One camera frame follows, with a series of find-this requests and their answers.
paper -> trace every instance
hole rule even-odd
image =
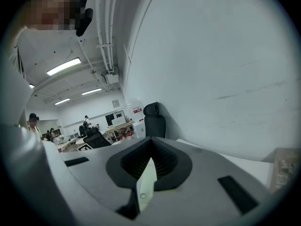
[[[137,181],[136,190],[139,210],[142,212],[154,195],[154,183],[157,181],[157,173],[154,161],[150,158],[144,172]]]

person wearing cap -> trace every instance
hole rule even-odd
[[[40,132],[40,130],[36,127],[37,125],[37,121],[39,120],[39,118],[37,117],[37,115],[35,113],[31,113],[29,115],[29,126],[28,126],[28,129],[35,133],[37,135],[38,138],[42,138],[42,134]]]

